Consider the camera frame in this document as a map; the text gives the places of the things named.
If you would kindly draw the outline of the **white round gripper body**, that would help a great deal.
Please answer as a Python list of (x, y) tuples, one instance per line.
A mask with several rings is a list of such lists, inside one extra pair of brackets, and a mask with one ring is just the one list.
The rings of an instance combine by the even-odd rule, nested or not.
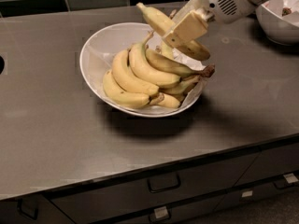
[(251, 0), (201, 0), (203, 8), (213, 15), (215, 21), (232, 23), (248, 16), (255, 9)]

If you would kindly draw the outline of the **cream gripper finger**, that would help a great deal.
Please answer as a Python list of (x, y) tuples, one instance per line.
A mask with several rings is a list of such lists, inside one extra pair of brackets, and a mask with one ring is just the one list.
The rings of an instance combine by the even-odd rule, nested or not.
[(175, 24), (187, 21), (193, 21), (195, 23), (198, 23), (200, 21), (198, 9), (201, 7), (202, 0), (190, 0), (176, 13), (172, 21)]
[(172, 48), (186, 45), (188, 42), (207, 33), (208, 23), (214, 20), (214, 15), (205, 10), (197, 9), (188, 11), (178, 21), (165, 16), (171, 25), (162, 36), (162, 40)]

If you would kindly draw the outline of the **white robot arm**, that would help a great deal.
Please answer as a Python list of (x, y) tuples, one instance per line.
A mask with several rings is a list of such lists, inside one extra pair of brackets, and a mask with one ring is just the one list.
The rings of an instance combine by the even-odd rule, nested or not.
[(229, 24), (252, 13), (268, 0), (190, 0), (173, 18), (174, 24), (163, 35), (173, 48), (185, 45), (207, 32), (212, 21)]

